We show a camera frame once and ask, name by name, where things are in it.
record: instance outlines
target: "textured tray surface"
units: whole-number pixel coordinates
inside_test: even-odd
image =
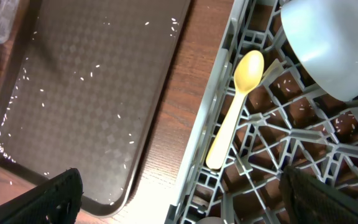
[[[143,148],[181,25],[172,18],[183,6],[44,1],[1,121],[4,156],[48,178],[76,167],[85,196],[118,200]]]
[[[196,142],[199,151],[191,163],[196,174],[189,174],[195,177],[184,191],[190,197],[178,206],[180,223],[204,217],[221,217],[225,223],[288,223],[278,189],[285,166],[358,200],[358,98],[335,100],[308,75],[281,27],[283,2],[244,2],[240,31],[228,49],[228,72],[222,72],[215,91],[217,111],[206,110],[210,122],[200,130],[206,130],[206,137]],[[234,68],[254,49],[263,53],[265,69],[273,62],[280,66],[247,96],[225,163],[211,170],[204,163],[206,151],[235,94]]]

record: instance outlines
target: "spoon handle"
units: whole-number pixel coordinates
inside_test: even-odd
[[[211,149],[206,156],[206,165],[210,169],[220,169],[226,158],[227,151],[230,148],[231,140],[236,128],[237,119],[241,112],[242,105],[246,94],[236,93],[233,102],[230,105],[229,111],[222,123],[218,134],[212,143]]]

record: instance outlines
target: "white cup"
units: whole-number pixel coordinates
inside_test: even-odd
[[[358,95],[358,0],[292,0],[281,11],[287,39],[310,76],[341,101]]]

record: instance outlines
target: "plastic spoon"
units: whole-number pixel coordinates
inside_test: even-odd
[[[250,51],[238,64],[234,72],[236,94],[206,157],[206,165],[210,169],[220,169],[222,167],[227,150],[230,148],[244,99],[249,92],[258,86],[263,71],[264,58],[257,50]]]

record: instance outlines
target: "brown wood countertop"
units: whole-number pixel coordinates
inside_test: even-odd
[[[11,36],[0,45],[0,81],[29,1],[21,0]],[[233,0],[192,0],[127,205],[112,218],[81,211],[77,223],[163,223],[232,4]],[[0,168],[0,205],[32,187]]]

